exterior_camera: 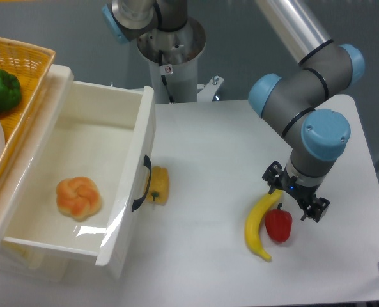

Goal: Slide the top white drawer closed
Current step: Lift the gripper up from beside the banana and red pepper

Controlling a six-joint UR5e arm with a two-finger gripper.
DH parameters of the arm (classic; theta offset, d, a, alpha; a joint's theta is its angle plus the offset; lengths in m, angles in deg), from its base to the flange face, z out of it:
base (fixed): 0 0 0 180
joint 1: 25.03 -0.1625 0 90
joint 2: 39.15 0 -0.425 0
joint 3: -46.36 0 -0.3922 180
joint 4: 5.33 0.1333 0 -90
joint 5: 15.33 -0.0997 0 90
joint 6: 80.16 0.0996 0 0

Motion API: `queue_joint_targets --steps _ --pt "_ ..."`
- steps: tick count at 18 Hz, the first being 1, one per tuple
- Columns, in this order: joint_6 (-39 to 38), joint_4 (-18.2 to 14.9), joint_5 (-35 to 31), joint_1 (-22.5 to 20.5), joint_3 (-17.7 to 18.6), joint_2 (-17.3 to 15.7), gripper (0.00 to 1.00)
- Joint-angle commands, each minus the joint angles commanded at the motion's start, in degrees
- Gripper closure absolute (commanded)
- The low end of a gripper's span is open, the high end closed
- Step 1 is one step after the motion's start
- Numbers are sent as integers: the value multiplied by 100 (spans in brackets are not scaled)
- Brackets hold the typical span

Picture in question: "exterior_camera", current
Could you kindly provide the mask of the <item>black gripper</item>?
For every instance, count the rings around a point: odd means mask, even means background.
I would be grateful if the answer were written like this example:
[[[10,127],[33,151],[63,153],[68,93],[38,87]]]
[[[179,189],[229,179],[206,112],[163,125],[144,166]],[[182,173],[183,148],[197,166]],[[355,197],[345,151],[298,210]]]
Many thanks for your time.
[[[269,186],[268,194],[284,190],[297,201],[304,211],[301,221],[312,219],[318,223],[330,205],[327,199],[315,197],[319,180],[303,175],[291,161],[287,162],[284,170],[278,161],[274,161],[265,170],[262,179]]]

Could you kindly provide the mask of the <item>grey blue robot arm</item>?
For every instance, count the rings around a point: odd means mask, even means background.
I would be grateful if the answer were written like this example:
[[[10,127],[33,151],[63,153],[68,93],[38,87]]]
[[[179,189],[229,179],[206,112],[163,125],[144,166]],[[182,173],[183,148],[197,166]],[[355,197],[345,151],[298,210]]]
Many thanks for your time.
[[[337,45],[302,1],[258,1],[300,67],[288,79],[261,77],[248,101],[258,116],[291,147],[287,165],[273,162],[263,174],[271,191],[283,190],[319,221],[329,206],[316,191],[350,138],[347,119],[321,105],[364,74],[361,52]],[[186,1],[112,1],[104,19],[120,43],[136,41],[150,67],[158,104],[199,102],[197,60],[205,48],[201,24],[189,17]]]

